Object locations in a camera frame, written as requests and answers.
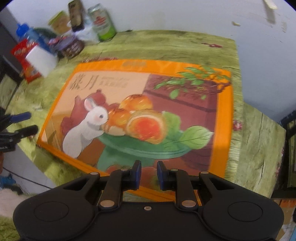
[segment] table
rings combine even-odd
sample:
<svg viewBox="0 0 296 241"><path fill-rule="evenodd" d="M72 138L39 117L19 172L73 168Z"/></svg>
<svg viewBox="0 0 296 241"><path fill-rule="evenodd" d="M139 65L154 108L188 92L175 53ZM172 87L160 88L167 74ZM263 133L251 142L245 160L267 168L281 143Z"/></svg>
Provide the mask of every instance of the table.
<svg viewBox="0 0 296 241"><path fill-rule="evenodd" d="M62 59L47 78L39 78L29 85L23 81L7 112L16 114L30 111L32 118L11 125L8 130L11 132L32 124L42 127L54 99L76 65L85 58L99 54L102 58L180 61L231 71L235 127L225 178L262 195L271 196L281 163L285 130L243 102L239 59L235 42L231 39L184 31L118 33L112 41L87 46L79 56L69 61ZM36 147L36 140L22 140L19 146L57 185L82 174Z"/></svg>

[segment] beverage can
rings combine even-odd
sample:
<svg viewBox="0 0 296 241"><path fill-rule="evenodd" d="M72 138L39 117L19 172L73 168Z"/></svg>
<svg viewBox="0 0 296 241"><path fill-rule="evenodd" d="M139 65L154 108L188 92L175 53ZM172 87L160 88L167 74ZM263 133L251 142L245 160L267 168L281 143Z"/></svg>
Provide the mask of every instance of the beverage can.
<svg viewBox="0 0 296 241"><path fill-rule="evenodd" d="M102 41L112 39L115 34L115 28L106 9L99 3L88 9L88 14L93 21L94 30Z"/></svg>

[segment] red snack bag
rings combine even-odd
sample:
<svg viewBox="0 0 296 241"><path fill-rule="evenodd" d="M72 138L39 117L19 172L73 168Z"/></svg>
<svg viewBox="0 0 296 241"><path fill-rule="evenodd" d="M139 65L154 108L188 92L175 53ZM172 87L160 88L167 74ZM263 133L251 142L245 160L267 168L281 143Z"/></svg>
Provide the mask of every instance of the red snack bag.
<svg viewBox="0 0 296 241"><path fill-rule="evenodd" d="M21 63L25 79L27 83L30 83L34 79L37 79L41 74L26 60L27 54L38 45L36 42L29 41L27 39L19 42L12 50L11 53L18 59Z"/></svg>

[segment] orange border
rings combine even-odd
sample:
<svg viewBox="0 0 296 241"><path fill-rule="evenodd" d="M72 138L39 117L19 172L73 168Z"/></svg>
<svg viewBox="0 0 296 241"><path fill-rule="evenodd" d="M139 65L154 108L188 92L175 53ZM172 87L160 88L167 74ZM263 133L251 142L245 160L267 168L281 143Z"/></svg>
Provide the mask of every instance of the orange border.
<svg viewBox="0 0 296 241"><path fill-rule="evenodd" d="M90 173L93 171L99 172L100 175L106 176L109 175L105 172L102 172L94 167L91 167L82 161L76 160L74 158L69 157L64 154L62 151L55 149L53 146L50 146L47 143L44 143L41 140L45 127L49 121L49 117L52 115L53 110L55 109L63 91L67 87L68 83L72 79L72 77L78 73L83 71L125 71L125 72L143 72L143 73L151 73L151 74L161 74L168 75L172 77L181 77L177 72L185 71L186 67L196 67L200 68L200 65L196 64L188 64L188 63L180 63L180 62L171 62L171 61L160 61L160 60L131 60L131 59L123 59L123 60L111 60L111 61L102 61L102 62L92 62L79 64L73 71L73 73L69 76L61 91L59 92L57 98L55 99L48 115L45 119L45 122L40 131L37 143L50 151L55 156L61 158L67 163L75 166L76 168L84 171L85 173ZM230 77L230 72L227 70L216 69L219 70L223 75ZM224 172L227 165L228 160L228 151L230 147L231 141L231 130L232 130L232 117L233 117L233 89L232 86L227 86L222 93L218 94L217 98L217 112L216 112L216 124L215 124L215 135L213 140L213 146L216 148L213 149L211 155L211 163L209 167L209 172L212 172L220 177L224 177ZM219 146L217 148L217 143L223 143L223 146ZM175 197L166 193L161 193L155 190L151 190L149 188L140 187L137 191L129 191L135 195L157 201L157 202L165 202L165 201L173 201Z"/></svg>

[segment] metal pin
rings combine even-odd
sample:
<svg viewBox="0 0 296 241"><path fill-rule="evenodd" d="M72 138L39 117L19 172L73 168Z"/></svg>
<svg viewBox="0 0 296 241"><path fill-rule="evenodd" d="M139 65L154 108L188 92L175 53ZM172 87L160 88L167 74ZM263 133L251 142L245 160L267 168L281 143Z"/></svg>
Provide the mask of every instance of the metal pin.
<svg viewBox="0 0 296 241"><path fill-rule="evenodd" d="M146 207L144 207L144 209L145 209L146 211L150 211L150 210L152 209L152 207L150 207L150 206L146 206Z"/></svg>
<svg viewBox="0 0 296 241"><path fill-rule="evenodd" d="M194 207L195 205L196 205L196 202L192 200L185 200L182 202L182 206L184 207Z"/></svg>
<svg viewBox="0 0 296 241"><path fill-rule="evenodd" d="M104 200L104 201L101 201L100 203L102 207L113 207L114 204L115 203L112 200Z"/></svg>

